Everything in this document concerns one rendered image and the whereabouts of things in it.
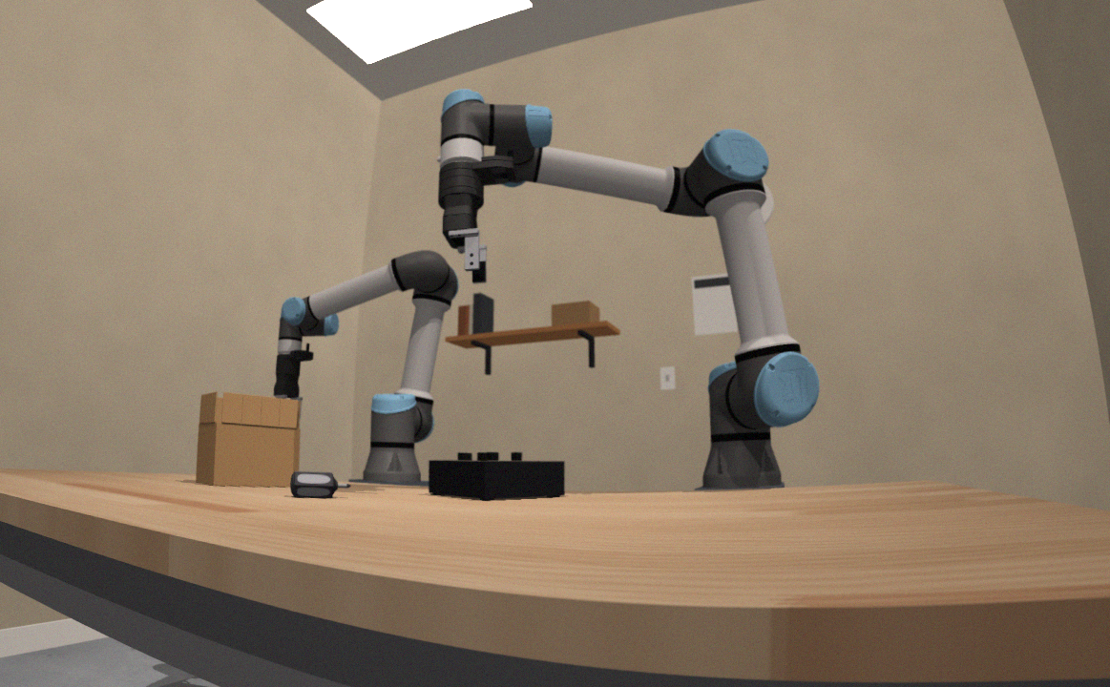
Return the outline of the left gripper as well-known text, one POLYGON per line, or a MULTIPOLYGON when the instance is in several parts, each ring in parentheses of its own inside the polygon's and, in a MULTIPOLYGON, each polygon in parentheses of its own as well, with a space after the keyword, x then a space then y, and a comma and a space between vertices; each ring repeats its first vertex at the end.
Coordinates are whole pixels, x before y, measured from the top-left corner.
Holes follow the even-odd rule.
POLYGON ((450 247, 466 253, 472 283, 488 282, 488 246, 480 244, 477 210, 484 204, 486 184, 516 180, 513 151, 508 151, 508 156, 484 156, 484 147, 476 140, 454 138, 441 145, 437 161, 438 208, 445 208, 444 236, 450 247))

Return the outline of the brown cardboard box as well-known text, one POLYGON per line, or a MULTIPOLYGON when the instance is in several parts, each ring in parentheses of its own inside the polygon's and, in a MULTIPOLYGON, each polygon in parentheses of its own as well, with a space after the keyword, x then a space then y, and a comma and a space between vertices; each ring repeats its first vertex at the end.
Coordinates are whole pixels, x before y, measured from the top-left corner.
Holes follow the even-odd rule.
POLYGON ((297 400, 201 395, 196 483, 291 488, 299 472, 299 410, 297 400))

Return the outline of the black screwdriver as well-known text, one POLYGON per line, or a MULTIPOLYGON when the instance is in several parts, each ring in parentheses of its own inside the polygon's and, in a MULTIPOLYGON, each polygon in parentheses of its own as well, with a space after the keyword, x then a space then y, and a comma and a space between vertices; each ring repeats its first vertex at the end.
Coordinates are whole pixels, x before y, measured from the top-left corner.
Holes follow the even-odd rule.
POLYGON ((294 497, 333 497, 337 488, 349 487, 349 484, 339 484, 331 472, 294 472, 291 475, 294 497))

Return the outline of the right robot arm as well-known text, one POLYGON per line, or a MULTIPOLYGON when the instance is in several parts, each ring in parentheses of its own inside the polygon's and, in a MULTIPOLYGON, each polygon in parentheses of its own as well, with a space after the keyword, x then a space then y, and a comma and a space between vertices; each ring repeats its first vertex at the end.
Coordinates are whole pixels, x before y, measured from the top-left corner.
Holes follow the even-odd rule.
POLYGON ((427 440, 435 427, 428 386, 444 314, 460 287, 457 274, 451 270, 441 254, 416 251, 390 260, 389 265, 369 271, 362 277, 346 280, 306 299, 292 297, 283 302, 279 340, 302 341, 307 336, 335 335, 339 331, 336 313, 341 310, 357 307, 360 303, 396 290, 414 290, 415 313, 405 373, 394 394, 372 397, 370 452, 363 479, 421 479, 414 444, 427 440))

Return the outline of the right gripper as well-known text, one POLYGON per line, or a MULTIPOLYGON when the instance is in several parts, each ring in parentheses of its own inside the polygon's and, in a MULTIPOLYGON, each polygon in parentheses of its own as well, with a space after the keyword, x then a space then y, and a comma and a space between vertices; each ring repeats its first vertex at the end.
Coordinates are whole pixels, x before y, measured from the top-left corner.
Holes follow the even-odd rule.
POLYGON ((296 340, 278 340, 278 364, 276 364, 276 383, 274 385, 274 396, 283 397, 283 400, 302 400, 299 397, 299 366, 301 362, 313 360, 313 352, 309 351, 309 343, 306 348, 302 348, 302 341, 296 340), (291 351, 293 348, 293 351, 291 351))

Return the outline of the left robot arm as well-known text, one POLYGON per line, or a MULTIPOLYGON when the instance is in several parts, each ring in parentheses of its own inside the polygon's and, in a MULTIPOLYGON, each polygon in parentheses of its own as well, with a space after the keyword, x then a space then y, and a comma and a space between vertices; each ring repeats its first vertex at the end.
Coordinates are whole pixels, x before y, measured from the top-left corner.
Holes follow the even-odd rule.
POLYGON ((445 97, 441 145, 464 137, 482 147, 496 145, 495 156, 513 151, 516 181, 505 186, 552 184, 643 201, 674 215, 716 219, 741 347, 735 362, 710 373, 712 449, 702 486, 780 486, 771 427, 794 425, 810 414, 818 374, 798 341, 787 335, 761 210, 768 168, 763 144, 747 132, 726 129, 704 142, 688 168, 650 168, 547 147, 547 107, 482 103, 482 95, 471 90, 445 97))

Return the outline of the black lighting desk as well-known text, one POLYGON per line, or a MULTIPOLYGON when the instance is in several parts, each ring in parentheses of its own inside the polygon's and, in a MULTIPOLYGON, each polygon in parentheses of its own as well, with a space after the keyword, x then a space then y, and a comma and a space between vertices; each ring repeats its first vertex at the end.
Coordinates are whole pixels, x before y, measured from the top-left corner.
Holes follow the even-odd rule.
POLYGON ((480 497, 561 497, 564 495, 564 462, 498 461, 498 452, 458 452, 458 459, 428 459, 428 494, 480 497))

